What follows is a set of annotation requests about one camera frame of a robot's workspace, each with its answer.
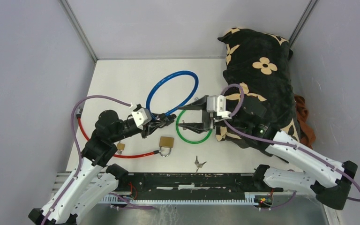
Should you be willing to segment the black floral pillow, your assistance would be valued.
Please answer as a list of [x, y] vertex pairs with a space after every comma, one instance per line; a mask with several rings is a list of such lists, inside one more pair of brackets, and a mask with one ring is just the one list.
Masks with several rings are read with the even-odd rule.
[[216, 129], [219, 141], [230, 141], [240, 148], [254, 148], [266, 153], [268, 144], [257, 137], [271, 139], [284, 131], [300, 139], [296, 102], [289, 72], [289, 41], [252, 29], [232, 28], [218, 40], [226, 47], [223, 78], [236, 84], [225, 92], [226, 108], [231, 120]]

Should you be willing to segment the silver keys of brass padlock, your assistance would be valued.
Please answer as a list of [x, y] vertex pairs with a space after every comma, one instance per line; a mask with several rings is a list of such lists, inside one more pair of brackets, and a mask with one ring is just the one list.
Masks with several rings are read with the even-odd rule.
[[195, 166], [196, 166], [195, 173], [198, 173], [199, 169], [201, 169], [206, 163], [207, 163], [207, 161], [200, 163], [198, 160], [198, 156], [196, 156], [195, 157]]

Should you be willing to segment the blue cable lock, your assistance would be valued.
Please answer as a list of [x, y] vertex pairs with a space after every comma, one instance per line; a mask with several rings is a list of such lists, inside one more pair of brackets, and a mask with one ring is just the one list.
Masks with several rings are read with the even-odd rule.
[[196, 73], [192, 72], [192, 71], [187, 71], [187, 70], [183, 70], [183, 71], [177, 71], [174, 72], [166, 77], [164, 77], [163, 79], [161, 79], [149, 92], [147, 99], [146, 99], [146, 108], [150, 111], [150, 114], [152, 116], [153, 120], [157, 120], [158, 117], [153, 115], [152, 110], [150, 109], [150, 104], [152, 101], [152, 98], [154, 96], [154, 94], [157, 92], [157, 90], [166, 82], [168, 82], [169, 80], [179, 77], [179, 76], [190, 76], [194, 79], [194, 86], [192, 91], [190, 92], [190, 94], [187, 96], [187, 98], [185, 100], [183, 100], [180, 104], [178, 104], [176, 107], [174, 107], [173, 109], [167, 111], [164, 113], [165, 116], [169, 116], [170, 114], [172, 114], [173, 112], [175, 112], [176, 110], [178, 110], [181, 106], [184, 106], [191, 98], [192, 96], [196, 93], [198, 86], [199, 86], [199, 78], [197, 76]]

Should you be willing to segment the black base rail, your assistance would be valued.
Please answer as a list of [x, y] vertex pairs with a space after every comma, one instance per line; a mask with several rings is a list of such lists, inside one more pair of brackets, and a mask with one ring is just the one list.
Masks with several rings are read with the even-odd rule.
[[130, 173], [114, 193], [137, 203], [257, 204], [258, 197], [283, 192], [257, 181], [250, 173]]

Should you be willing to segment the small brass padlock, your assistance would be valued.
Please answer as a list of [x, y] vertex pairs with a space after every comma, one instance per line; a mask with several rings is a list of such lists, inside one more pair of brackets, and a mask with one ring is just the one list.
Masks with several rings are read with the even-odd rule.
[[125, 144], [123, 144], [123, 143], [121, 143], [121, 142], [118, 142], [117, 145], [116, 145], [116, 147], [117, 147], [117, 152], [116, 152], [116, 154], [121, 155], [122, 152], [123, 152], [123, 150], [124, 150], [124, 148], [125, 148]]

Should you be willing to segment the green cable lock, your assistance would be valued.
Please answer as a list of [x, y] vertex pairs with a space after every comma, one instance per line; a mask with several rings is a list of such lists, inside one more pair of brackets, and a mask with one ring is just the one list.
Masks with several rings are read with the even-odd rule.
[[177, 133], [178, 137], [179, 137], [182, 141], [184, 141], [184, 142], [186, 142], [186, 143], [189, 143], [189, 144], [201, 144], [201, 143], [205, 142], [206, 140], [208, 140], [208, 138], [209, 138], [209, 137], [211, 136], [211, 134], [212, 134], [212, 130], [210, 130], [210, 131], [207, 133], [207, 135], [206, 135], [203, 139], [201, 139], [201, 140], [199, 140], [199, 141], [191, 141], [191, 140], [188, 140], [188, 139], [186, 139], [186, 138], [181, 134], [180, 129], [179, 129], [179, 121], [180, 121], [182, 115], [185, 113], [185, 111], [186, 111], [186, 110], [182, 110], [182, 111], [179, 113], [179, 115], [177, 116], [176, 122], [175, 122], [175, 129], [176, 129], [176, 133]]

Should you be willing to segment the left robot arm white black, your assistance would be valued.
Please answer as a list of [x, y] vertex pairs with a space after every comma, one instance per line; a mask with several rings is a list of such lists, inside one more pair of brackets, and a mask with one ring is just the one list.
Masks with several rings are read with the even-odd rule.
[[158, 118], [153, 121], [146, 108], [133, 111], [126, 120], [114, 110], [100, 113], [90, 139], [78, 151], [78, 166], [45, 206], [31, 210], [29, 219], [36, 225], [78, 225], [109, 192], [126, 189], [128, 171], [118, 164], [108, 165], [118, 150], [116, 142], [137, 134], [146, 138], [175, 122], [176, 115]]

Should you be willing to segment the brown cloth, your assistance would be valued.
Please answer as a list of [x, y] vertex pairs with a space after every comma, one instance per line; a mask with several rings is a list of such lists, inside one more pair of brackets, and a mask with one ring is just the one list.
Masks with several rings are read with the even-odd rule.
[[304, 97], [300, 95], [294, 96], [296, 103], [297, 121], [300, 125], [300, 143], [313, 149], [313, 144], [316, 140], [314, 130], [307, 124], [309, 110], [306, 107]]

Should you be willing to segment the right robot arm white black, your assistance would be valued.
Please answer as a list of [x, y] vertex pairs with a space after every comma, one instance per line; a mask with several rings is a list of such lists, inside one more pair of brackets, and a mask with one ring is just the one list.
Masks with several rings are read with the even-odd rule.
[[335, 210], [342, 210], [356, 187], [357, 165], [352, 161], [339, 162], [328, 158], [296, 137], [263, 122], [266, 107], [256, 97], [243, 96], [230, 105], [225, 96], [204, 96], [185, 105], [183, 110], [202, 111], [202, 122], [182, 123], [193, 132], [202, 133], [214, 127], [225, 127], [245, 140], [249, 147], [268, 156], [276, 156], [300, 169], [299, 172], [259, 165], [252, 178], [257, 191], [282, 188], [314, 195], [317, 201]]

